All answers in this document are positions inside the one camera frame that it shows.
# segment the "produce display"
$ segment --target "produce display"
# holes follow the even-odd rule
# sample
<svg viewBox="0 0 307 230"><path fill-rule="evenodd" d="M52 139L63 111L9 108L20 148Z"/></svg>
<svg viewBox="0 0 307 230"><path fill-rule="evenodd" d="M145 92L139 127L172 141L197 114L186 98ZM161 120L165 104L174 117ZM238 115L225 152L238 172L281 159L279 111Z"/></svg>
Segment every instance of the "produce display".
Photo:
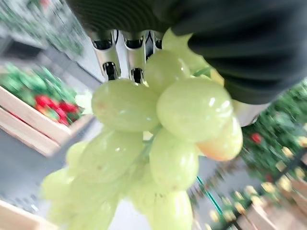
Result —
<svg viewBox="0 0 307 230"><path fill-rule="evenodd" d="M40 1L35 0L32 4L40 8ZM48 42L62 52L82 55L83 45L81 41L85 38L85 33L75 16L71 13L71 21L63 24L60 29L56 29L54 26L59 23L55 22L54 18L59 18L58 14L66 7L65 4L61 4L63 7L55 9L51 20L44 18L42 13L39 19L27 17L27 15L15 11L12 6L13 4L10 5L8 2L0 3L0 25L6 26L10 31L20 35L28 34L37 41Z"/></svg>
<svg viewBox="0 0 307 230"><path fill-rule="evenodd" d="M46 68L25 72L10 64L7 72L0 86L51 120L69 126L81 117L82 109L75 102L77 93Z"/></svg>
<svg viewBox="0 0 307 230"><path fill-rule="evenodd" d="M187 47L186 39L166 33L164 41L170 40ZM196 179L199 155L227 161L240 152L242 133L229 94L207 77L191 76L195 67L164 41L166 51L146 63L148 86L113 80L93 94L93 113L104 128L93 140L73 145L68 166L42 183L52 222L68 230L107 230L126 198L152 230L191 230L186 190Z"/></svg>

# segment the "green grape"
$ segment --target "green grape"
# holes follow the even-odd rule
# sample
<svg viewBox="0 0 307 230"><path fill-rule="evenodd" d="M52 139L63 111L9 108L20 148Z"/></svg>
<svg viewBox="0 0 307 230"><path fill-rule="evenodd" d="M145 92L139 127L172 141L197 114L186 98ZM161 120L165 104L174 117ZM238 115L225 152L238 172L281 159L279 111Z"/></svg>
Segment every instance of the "green grape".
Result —
<svg viewBox="0 0 307 230"><path fill-rule="evenodd" d="M93 184L76 178L71 183L68 200L76 212L89 212L105 201L118 197L119 193L128 186L128 182L128 175L120 177L114 182L103 184Z"/></svg>
<svg viewBox="0 0 307 230"><path fill-rule="evenodd" d="M103 130L85 148L79 176L93 183L107 183L122 176L141 153L143 133Z"/></svg>
<svg viewBox="0 0 307 230"><path fill-rule="evenodd" d="M80 141L74 145L72 145L66 155L66 163L69 165L69 174L73 175L75 169L78 167L78 163L80 157L85 150L86 146L88 145L88 141Z"/></svg>
<svg viewBox="0 0 307 230"><path fill-rule="evenodd" d="M161 50L146 61L144 78L158 94L174 82L189 77L189 69L183 60L170 51Z"/></svg>
<svg viewBox="0 0 307 230"><path fill-rule="evenodd" d="M92 108L97 119L125 132L143 132L156 127L158 96L148 87L128 79L104 83L93 94Z"/></svg>
<svg viewBox="0 0 307 230"><path fill-rule="evenodd" d="M181 80L160 96L157 114L163 127L191 142L216 137L233 114L231 98L218 83L204 79Z"/></svg>
<svg viewBox="0 0 307 230"><path fill-rule="evenodd" d="M221 135L197 143L200 151L216 161L229 161L237 156L243 145L243 136L239 121L233 117L223 127Z"/></svg>
<svg viewBox="0 0 307 230"><path fill-rule="evenodd" d="M167 191L187 190L198 173L198 153L194 143L160 130L149 154L155 182Z"/></svg>
<svg viewBox="0 0 307 230"><path fill-rule="evenodd" d="M150 215L152 230L190 230L193 213L189 196L185 191L159 196Z"/></svg>
<svg viewBox="0 0 307 230"><path fill-rule="evenodd" d="M75 215L67 202L53 202L48 212L47 219L56 225L63 225L72 220Z"/></svg>
<svg viewBox="0 0 307 230"><path fill-rule="evenodd" d="M43 198L47 200L66 199L73 177L68 175L67 168L48 175L42 183Z"/></svg>
<svg viewBox="0 0 307 230"><path fill-rule="evenodd" d="M142 177L134 181L128 191L128 197L139 212L149 215L156 197L162 196L165 191L155 183L149 164L139 168L137 173L138 175L142 174Z"/></svg>
<svg viewBox="0 0 307 230"><path fill-rule="evenodd" d="M91 212L76 215L67 230L107 230L116 211L118 201L111 199L93 208Z"/></svg>
<svg viewBox="0 0 307 230"><path fill-rule="evenodd" d="M185 62L191 73L194 74L207 67L208 64L201 55L195 54L188 47L188 40L191 37L192 34L176 36L169 28L162 39L162 49L174 52Z"/></svg>

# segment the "red strawberry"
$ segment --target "red strawberry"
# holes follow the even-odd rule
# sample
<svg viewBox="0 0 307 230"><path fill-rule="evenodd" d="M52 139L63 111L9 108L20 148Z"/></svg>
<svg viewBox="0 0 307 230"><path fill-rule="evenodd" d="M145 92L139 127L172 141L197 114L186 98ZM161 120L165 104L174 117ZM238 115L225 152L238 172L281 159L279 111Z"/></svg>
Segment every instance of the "red strawberry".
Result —
<svg viewBox="0 0 307 230"><path fill-rule="evenodd" d="M52 103L52 100L46 95L35 96L35 101L37 105L40 105L43 108L49 106Z"/></svg>
<svg viewBox="0 0 307 230"><path fill-rule="evenodd" d="M54 111L57 112L57 114L59 115L60 119L67 117L66 113L61 109L61 108L56 108Z"/></svg>
<svg viewBox="0 0 307 230"><path fill-rule="evenodd" d="M61 123L61 124L66 125L66 126L69 126L69 123L68 123L67 119L64 118L64 117L63 117L63 118L60 118L60 119L58 120L58 122Z"/></svg>
<svg viewBox="0 0 307 230"><path fill-rule="evenodd" d="M78 106L69 102L60 102L59 107L68 113L74 113L79 110Z"/></svg>
<svg viewBox="0 0 307 230"><path fill-rule="evenodd" d="M262 137L261 137L261 135L260 135L259 133L253 133L253 134L251 135L251 139L252 139L255 143L260 144L260 143L261 143Z"/></svg>

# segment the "green leaves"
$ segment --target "green leaves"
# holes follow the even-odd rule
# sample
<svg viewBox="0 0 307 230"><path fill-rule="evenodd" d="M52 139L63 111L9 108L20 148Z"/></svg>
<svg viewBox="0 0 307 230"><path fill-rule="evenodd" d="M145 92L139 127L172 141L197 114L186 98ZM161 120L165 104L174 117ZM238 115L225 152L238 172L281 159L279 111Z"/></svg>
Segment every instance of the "green leaves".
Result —
<svg viewBox="0 0 307 230"><path fill-rule="evenodd" d="M299 136L305 136L303 124L307 122L307 83L295 86L275 101L258 118L255 124L242 128L244 148L241 156L249 168L249 175L266 181L263 176L279 173L276 164L280 161L287 164L282 149L287 147L295 155L300 146ZM251 139L253 133L262 136L260 144Z"/></svg>

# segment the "wooden crate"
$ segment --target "wooden crate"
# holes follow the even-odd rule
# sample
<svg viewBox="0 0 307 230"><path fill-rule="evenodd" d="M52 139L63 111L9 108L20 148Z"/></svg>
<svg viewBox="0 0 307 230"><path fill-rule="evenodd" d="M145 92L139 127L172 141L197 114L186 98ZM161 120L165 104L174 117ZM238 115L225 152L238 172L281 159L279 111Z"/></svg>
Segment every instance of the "wooden crate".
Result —
<svg viewBox="0 0 307 230"><path fill-rule="evenodd" d="M5 109L0 108L0 128L44 156L51 156L93 117L84 115L67 127L52 121L3 87L0 87L0 106Z"/></svg>
<svg viewBox="0 0 307 230"><path fill-rule="evenodd" d="M252 205L238 224L242 230L306 230L302 220L293 210L269 205L263 199L263 205Z"/></svg>
<svg viewBox="0 0 307 230"><path fill-rule="evenodd" d="M57 227L0 200L0 230L57 230Z"/></svg>

